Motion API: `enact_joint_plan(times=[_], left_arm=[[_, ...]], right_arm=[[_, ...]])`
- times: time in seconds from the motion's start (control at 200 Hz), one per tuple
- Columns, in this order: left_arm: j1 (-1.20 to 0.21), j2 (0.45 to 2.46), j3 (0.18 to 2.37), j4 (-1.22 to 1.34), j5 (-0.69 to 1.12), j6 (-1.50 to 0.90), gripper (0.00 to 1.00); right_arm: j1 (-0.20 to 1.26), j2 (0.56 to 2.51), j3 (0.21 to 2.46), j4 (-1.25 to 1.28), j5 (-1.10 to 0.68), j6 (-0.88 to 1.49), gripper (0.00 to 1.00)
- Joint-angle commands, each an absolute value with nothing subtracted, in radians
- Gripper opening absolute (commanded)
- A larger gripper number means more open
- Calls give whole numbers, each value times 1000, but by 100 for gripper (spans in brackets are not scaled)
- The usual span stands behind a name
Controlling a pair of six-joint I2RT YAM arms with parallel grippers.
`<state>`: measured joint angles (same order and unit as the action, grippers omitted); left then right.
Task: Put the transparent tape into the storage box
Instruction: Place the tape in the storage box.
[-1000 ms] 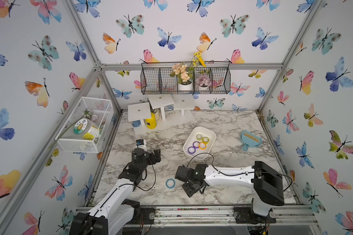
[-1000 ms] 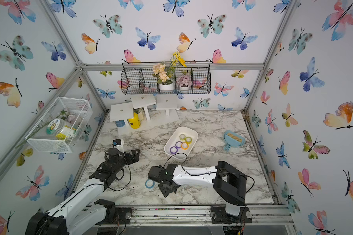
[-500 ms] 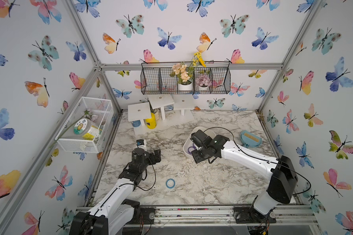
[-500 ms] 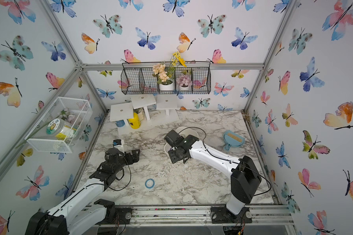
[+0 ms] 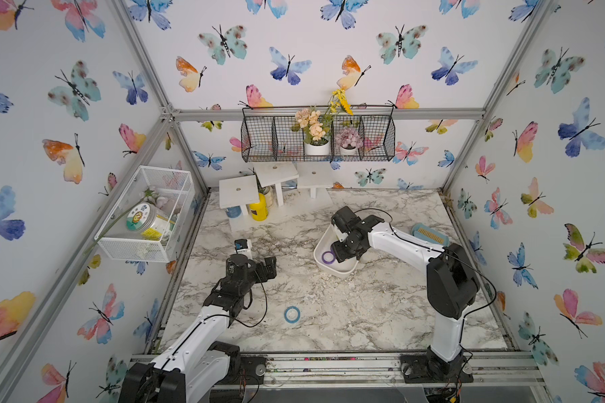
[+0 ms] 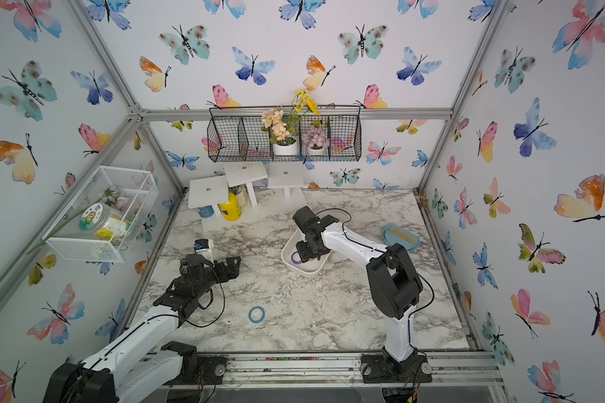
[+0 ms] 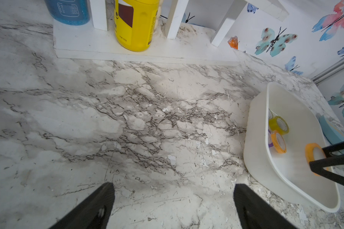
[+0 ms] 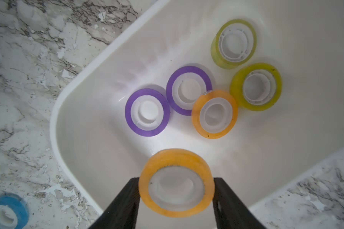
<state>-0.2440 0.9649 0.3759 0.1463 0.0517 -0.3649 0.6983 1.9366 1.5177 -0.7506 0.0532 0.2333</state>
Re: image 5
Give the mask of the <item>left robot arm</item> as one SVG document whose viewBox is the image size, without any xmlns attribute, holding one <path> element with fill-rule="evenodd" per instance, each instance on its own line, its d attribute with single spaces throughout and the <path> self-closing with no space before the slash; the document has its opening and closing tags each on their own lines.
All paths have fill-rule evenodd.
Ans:
<svg viewBox="0 0 605 403">
<path fill-rule="evenodd" d="M 192 325 L 164 353 L 128 370 L 120 402 L 199 402 L 221 381 L 245 384 L 240 348 L 219 338 L 239 322 L 254 285 L 277 277 L 277 259 L 255 261 L 243 254 L 226 260 L 225 277 L 216 283 Z"/>
</svg>

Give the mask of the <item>white storage box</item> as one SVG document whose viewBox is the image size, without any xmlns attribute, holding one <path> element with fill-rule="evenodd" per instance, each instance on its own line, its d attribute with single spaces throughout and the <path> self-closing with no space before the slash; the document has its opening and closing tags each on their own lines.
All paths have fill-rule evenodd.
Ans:
<svg viewBox="0 0 605 403">
<path fill-rule="evenodd" d="M 339 262 L 335 253 L 331 250 L 332 244 L 338 240 L 334 227 L 329 225 L 314 249 L 314 261 L 321 270 L 344 279 L 356 271 L 360 262 L 356 258 Z"/>
</svg>

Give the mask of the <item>purple tape roll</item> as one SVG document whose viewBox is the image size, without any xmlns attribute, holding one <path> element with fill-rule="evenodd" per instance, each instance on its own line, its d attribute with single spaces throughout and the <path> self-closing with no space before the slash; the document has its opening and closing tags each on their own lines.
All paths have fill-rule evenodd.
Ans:
<svg viewBox="0 0 605 403">
<path fill-rule="evenodd" d="M 332 265 L 334 262 L 336 262 L 336 256 L 331 250 L 324 251 L 324 253 L 321 255 L 321 260 L 325 265 Z"/>
</svg>

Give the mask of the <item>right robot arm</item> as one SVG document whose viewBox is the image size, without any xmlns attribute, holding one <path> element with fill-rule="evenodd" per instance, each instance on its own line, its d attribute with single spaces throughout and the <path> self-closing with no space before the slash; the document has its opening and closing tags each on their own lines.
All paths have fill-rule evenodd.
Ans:
<svg viewBox="0 0 605 403">
<path fill-rule="evenodd" d="M 460 357 L 465 316 L 472 312 L 480 290 L 466 250 L 457 243 L 444 246 L 421 240 L 375 215 L 360 218 L 348 207 L 332 216 L 331 225 L 337 240 L 330 249 L 340 262 L 378 250 L 425 275 L 427 297 L 435 310 L 429 352 L 446 363 Z"/>
</svg>

